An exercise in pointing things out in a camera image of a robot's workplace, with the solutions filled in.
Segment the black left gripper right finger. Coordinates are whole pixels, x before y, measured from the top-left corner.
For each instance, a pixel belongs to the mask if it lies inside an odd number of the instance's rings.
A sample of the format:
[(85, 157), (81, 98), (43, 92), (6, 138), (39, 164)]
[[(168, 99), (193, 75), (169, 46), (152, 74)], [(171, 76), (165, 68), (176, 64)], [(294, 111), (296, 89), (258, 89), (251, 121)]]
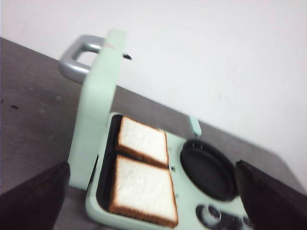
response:
[(240, 160), (236, 183), (244, 209), (256, 230), (305, 230), (307, 196)]

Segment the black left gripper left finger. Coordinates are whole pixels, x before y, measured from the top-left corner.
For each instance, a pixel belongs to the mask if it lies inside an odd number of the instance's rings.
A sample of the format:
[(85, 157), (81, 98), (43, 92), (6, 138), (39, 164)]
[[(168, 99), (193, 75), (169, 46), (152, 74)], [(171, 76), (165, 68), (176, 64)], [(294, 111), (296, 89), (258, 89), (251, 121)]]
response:
[(60, 162), (0, 195), (2, 230), (51, 230), (62, 208), (70, 167)]

